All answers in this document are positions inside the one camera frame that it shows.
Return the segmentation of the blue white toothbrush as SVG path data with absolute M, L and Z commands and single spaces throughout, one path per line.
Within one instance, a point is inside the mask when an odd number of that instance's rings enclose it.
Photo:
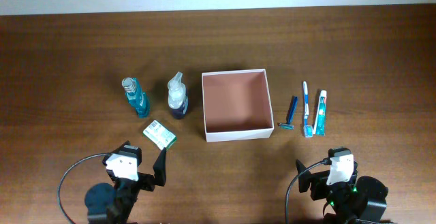
M 306 138 L 311 138 L 313 136 L 313 127 L 308 124 L 309 118 L 309 93 L 307 82 L 302 83 L 303 98 L 304 98 L 304 116 L 303 116 L 303 133 Z

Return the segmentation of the blue disposable razor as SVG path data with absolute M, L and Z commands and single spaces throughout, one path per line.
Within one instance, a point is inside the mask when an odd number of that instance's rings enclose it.
M 293 117 L 296 111 L 296 107 L 298 104 L 298 97 L 297 96 L 293 96 L 289 110 L 288 110 L 288 114 L 287 114 L 287 118 L 286 118 L 286 122 L 285 123 L 279 123 L 279 127 L 282 129 L 288 129 L 288 130 L 293 130 L 294 126 L 292 124 L 293 121 Z

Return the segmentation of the teal white toothpaste tube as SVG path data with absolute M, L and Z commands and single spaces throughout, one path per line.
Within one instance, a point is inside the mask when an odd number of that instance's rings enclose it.
M 314 134 L 325 135 L 325 123 L 326 123 L 326 98 L 327 91 L 321 90 L 317 105 L 317 113 L 314 122 Z

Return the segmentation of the clear spray bottle dark liquid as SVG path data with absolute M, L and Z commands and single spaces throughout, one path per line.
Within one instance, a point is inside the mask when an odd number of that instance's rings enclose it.
M 189 105 L 187 89 L 182 83 L 183 73 L 177 74 L 168 82 L 168 105 L 175 119 L 185 117 Z

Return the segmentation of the teal mouthwash bottle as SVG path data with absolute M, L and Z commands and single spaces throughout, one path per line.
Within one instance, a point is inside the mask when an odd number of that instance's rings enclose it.
M 136 78 L 124 78 L 122 87 L 125 90 L 125 96 L 139 118 L 146 118 L 149 115 L 150 104 L 146 93 L 142 90 Z

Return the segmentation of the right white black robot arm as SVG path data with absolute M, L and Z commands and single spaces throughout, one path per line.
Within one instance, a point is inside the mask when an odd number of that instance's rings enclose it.
M 301 193 L 310 191 L 313 201 L 324 199 L 332 214 L 324 213 L 323 222 L 338 224 L 380 223 L 387 208 L 388 187 L 371 176 L 358 177 L 358 163 L 349 181 L 328 185 L 329 171 L 312 174 L 296 160 Z

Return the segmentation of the green white soap box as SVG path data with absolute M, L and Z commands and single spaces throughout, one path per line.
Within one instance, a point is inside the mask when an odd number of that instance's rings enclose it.
M 177 137 L 157 120 L 148 125 L 142 133 L 160 150 L 169 149 L 177 140 Z

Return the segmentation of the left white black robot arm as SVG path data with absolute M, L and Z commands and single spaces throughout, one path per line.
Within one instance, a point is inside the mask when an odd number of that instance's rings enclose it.
M 166 183 L 166 153 L 161 150 L 153 165 L 154 174 L 138 171 L 142 162 L 140 148 L 122 145 L 104 157 L 103 164 L 113 185 L 99 183 L 91 187 L 85 197 L 89 223 L 126 223 L 139 192 L 154 191 L 156 186 Z

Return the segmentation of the white square cardboard box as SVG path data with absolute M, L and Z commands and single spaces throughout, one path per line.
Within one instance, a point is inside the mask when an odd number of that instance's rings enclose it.
M 207 142 L 269 138 L 275 122 L 265 69 L 202 74 Z

